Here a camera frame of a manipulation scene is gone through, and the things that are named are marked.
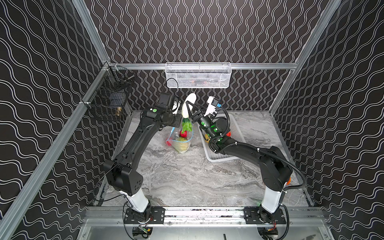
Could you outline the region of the dark red beet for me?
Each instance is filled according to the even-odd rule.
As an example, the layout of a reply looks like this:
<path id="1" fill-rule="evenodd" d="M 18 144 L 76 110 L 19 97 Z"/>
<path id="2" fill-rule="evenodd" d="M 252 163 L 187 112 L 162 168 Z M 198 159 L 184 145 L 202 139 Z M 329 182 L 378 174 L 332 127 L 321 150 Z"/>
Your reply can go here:
<path id="1" fill-rule="evenodd" d="M 188 138 L 188 131 L 180 132 L 180 137 L 187 139 Z"/>

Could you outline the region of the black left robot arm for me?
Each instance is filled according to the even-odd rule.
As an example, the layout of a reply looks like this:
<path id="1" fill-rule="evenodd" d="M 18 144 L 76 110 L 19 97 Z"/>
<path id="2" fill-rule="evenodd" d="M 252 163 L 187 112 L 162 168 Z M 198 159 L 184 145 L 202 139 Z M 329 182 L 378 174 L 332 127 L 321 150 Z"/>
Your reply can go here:
<path id="1" fill-rule="evenodd" d="M 107 182 L 123 194 L 131 208 L 148 218 L 150 202 L 142 190 L 143 176 L 137 172 L 140 160 L 150 141 L 165 127 L 178 127 L 181 101 L 172 94 L 161 93 L 154 106 L 146 107 L 134 134 L 121 152 L 104 163 Z"/>

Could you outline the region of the clear zip top bag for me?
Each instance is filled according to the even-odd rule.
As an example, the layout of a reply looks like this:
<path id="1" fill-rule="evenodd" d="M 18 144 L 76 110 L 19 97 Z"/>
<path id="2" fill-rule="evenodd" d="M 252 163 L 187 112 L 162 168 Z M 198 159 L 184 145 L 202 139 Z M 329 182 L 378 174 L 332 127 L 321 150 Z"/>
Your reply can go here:
<path id="1" fill-rule="evenodd" d="M 190 148 L 194 131 L 184 131 L 183 128 L 172 128 L 170 135 L 166 138 L 166 145 L 173 147 L 178 153 L 184 154 Z"/>

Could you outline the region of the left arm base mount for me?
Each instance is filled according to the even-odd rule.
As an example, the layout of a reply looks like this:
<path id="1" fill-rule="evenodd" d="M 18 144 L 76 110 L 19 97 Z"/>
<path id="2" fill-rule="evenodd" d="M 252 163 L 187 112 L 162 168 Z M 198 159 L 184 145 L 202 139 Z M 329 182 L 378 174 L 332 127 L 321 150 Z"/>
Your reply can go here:
<path id="1" fill-rule="evenodd" d="M 165 211 L 166 210 L 162 207 L 148 206 L 143 213 L 139 213 L 131 208 L 127 208 L 123 214 L 124 224 L 163 224 Z"/>

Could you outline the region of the green cabbage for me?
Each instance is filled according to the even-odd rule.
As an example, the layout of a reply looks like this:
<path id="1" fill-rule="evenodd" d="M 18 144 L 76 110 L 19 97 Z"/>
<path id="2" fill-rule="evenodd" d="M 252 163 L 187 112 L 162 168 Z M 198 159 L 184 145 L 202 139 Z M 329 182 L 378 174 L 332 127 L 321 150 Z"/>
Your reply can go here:
<path id="1" fill-rule="evenodd" d="M 181 137 L 172 142 L 172 146 L 180 154 L 184 154 L 189 149 L 190 144 L 190 140 Z"/>

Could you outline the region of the white daikon radish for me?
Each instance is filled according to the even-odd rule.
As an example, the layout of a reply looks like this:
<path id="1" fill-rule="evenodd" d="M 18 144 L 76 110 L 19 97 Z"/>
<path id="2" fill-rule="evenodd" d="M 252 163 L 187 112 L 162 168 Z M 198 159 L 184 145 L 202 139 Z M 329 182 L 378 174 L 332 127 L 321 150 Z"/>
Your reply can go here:
<path id="1" fill-rule="evenodd" d="M 195 93 L 191 93 L 187 96 L 185 102 L 182 106 L 182 131 L 184 132 L 192 132 L 193 124 L 190 120 L 190 116 L 192 115 L 192 108 L 197 100 L 197 95 Z"/>

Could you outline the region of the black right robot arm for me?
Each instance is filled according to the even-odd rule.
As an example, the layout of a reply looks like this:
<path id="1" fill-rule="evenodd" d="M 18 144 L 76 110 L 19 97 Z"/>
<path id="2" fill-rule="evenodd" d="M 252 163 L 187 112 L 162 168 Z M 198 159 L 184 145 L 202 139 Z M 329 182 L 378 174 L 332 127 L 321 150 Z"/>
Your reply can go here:
<path id="1" fill-rule="evenodd" d="M 211 113 L 203 114 L 203 107 L 191 101 L 185 101 L 182 113 L 188 114 L 191 122 L 198 123 L 200 129 L 208 135 L 208 145 L 212 152 L 234 156 L 260 168 L 266 186 L 261 210 L 269 214 L 275 213 L 283 204 L 284 195 L 288 190 L 304 188 L 307 185 L 305 175 L 285 158 L 279 148 L 260 148 L 228 136 L 231 125 L 229 113 L 216 100 L 212 106 L 214 112 L 222 111 L 225 116 L 212 119 Z"/>

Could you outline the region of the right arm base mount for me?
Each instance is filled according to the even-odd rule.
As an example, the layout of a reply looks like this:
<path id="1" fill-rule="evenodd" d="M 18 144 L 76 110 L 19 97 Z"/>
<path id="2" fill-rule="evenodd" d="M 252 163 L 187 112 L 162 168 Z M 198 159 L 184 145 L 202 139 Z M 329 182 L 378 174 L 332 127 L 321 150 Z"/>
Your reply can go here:
<path id="1" fill-rule="evenodd" d="M 247 225 L 284 225 L 287 223 L 284 211 L 280 208 L 271 214 L 261 207 L 245 207 L 244 219 Z"/>

